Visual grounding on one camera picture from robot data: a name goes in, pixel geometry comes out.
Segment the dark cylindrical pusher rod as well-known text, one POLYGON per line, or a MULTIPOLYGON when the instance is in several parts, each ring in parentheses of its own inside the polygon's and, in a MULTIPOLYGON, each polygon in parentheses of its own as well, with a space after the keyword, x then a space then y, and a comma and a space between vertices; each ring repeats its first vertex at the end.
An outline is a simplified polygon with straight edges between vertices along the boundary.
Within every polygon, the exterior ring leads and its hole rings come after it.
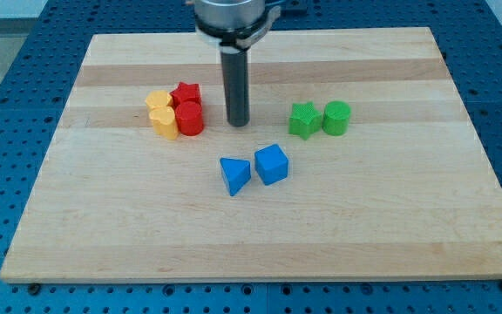
POLYGON ((220 54, 227 122, 245 126, 249 122, 248 52, 220 54))

